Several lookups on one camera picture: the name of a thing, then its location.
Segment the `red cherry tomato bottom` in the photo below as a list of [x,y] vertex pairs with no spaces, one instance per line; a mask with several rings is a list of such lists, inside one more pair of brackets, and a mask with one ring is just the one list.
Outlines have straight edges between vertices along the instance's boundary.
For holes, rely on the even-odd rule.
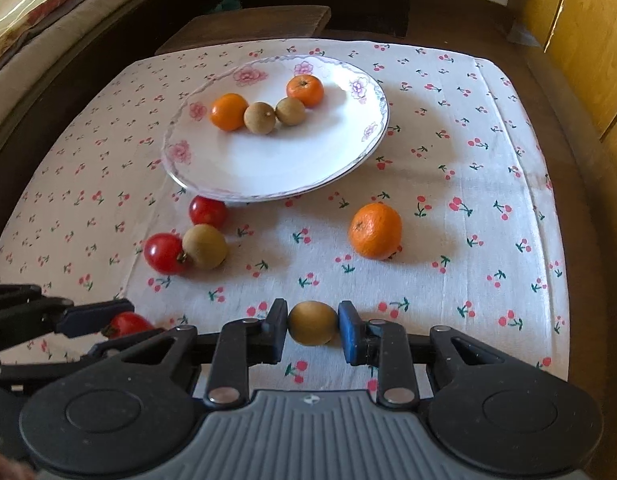
[[116,339],[153,330],[153,325],[135,312],[122,312],[115,315],[101,331],[104,337]]

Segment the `small dark wooden stool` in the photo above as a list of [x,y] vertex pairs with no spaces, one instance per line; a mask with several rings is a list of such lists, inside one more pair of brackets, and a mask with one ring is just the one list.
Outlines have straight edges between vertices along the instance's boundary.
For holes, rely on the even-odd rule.
[[317,37],[330,18],[329,6],[262,6],[201,15],[171,36],[156,55],[234,42]]

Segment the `mandarin orange with stem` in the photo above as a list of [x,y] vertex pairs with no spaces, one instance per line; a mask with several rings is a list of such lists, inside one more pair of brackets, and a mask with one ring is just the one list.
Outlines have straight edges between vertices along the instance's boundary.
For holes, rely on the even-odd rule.
[[301,101],[305,107],[319,105],[325,95],[322,82],[313,75],[302,74],[293,77],[286,87],[289,98]]

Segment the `beige mattress bed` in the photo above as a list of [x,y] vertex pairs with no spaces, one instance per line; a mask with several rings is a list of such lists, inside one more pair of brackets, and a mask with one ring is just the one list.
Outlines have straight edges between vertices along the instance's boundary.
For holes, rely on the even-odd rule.
[[[147,0],[69,0],[45,18],[31,40],[18,42],[0,61],[0,130],[17,106],[36,99],[36,84],[62,71],[74,58],[124,14]],[[0,132],[0,143],[7,135]]]

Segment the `red cherry tomato top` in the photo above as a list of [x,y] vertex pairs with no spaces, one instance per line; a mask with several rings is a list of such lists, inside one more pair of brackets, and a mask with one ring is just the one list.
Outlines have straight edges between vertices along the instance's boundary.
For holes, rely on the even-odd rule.
[[228,208],[223,202],[202,196],[196,196],[191,200],[188,212],[195,226],[207,224],[217,230],[223,227],[228,218]]

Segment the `red cherry tomato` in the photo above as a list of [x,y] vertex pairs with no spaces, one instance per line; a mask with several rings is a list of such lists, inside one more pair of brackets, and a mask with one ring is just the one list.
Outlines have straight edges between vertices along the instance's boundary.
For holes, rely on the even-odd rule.
[[223,227],[228,218],[228,208],[223,202],[202,196],[196,196],[191,200],[188,212],[195,226],[207,224],[217,230]]
[[153,330],[153,325],[135,312],[122,312],[115,315],[101,331],[104,337],[116,339]]
[[180,275],[188,269],[188,255],[182,239],[173,233],[156,233],[145,240],[145,260],[151,268],[164,275]]

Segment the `tan longan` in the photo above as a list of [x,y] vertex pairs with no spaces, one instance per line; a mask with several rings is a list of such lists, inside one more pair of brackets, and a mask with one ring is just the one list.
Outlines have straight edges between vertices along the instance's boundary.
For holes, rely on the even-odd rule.
[[182,249],[197,269],[209,271],[228,256],[228,244],[220,231],[210,224],[197,224],[182,237]]
[[319,301],[295,304],[288,318],[291,337],[307,347],[322,346],[337,333],[337,312]]
[[269,104],[255,102],[246,107],[243,122],[250,133],[267,136],[275,129],[277,116],[275,110]]

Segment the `white floral ceramic plate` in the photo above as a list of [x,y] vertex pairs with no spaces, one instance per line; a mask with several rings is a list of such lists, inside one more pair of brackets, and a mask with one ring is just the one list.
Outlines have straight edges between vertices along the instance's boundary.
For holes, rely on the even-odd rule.
[[[275,106],[287,83],[307,70],[325,87],[322,101],[297,126],[267,134],[226,132],[210,119],[227,93]],[[167,174],[187,191],[229,203],[257,203],[317,190],[349,174],[378,148],[389,103],[364,70],[309,55],[261,58],[227,70],[192,91],[168,122],[162,146]]]

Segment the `wooden wardrobe doors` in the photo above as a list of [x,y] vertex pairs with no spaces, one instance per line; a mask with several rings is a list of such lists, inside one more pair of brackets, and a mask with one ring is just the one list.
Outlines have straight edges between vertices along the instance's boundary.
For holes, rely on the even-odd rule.
[[593,122],[617,173],[617,0],[509,0]]

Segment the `brown longan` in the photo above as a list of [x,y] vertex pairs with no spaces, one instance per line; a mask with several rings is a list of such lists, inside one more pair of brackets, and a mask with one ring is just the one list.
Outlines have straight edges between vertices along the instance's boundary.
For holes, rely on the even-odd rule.
[[288,127],[302,124],[306,119],[305,105],[300,100],[290,98],[290,96],[277,103],[275,113],[279,122]]

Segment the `cherry print tablecloth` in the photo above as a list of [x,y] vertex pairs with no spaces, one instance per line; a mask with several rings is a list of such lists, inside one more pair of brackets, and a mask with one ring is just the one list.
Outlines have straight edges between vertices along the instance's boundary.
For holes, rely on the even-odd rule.
[[[349,176],[281,202],[235,206],[226,263],[161,275],[141,248],[190,226],[192,195],[161,165],[163,130],[203,82],[255,58],[330,56],[366,70],[389,101],[377,151]],[[401,216],[386,260],[359,256],[354,214]],[[569,371],[570,320],[555,196],[508,76],[471,55],[334,40],[270,40],[147,58],[118,74],[40,163],[0,234],[0,284],[89,304],[125,297],[164,328],[215,332],[289,304],[351,301],[409,332],[445,324],[545,372]]]

